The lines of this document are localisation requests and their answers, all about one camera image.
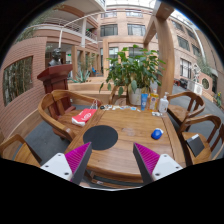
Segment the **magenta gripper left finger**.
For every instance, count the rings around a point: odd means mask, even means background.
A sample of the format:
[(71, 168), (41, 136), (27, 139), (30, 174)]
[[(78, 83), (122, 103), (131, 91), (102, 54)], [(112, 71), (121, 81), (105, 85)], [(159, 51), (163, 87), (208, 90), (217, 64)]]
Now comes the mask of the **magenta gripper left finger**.
[(72, 151), (57, 153), (41, 169), (79, 185), (92, 153), (92, 143), (88, 142)]

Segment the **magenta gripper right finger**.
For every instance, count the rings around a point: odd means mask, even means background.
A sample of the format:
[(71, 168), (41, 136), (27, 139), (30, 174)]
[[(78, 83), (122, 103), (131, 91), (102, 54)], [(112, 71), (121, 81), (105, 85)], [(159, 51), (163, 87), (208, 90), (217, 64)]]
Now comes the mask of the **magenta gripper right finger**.
[(157, 154), (153, 150), (133, 144), (133, 154), (144, 184), (152, 183), (182, 169), (168, 154)]

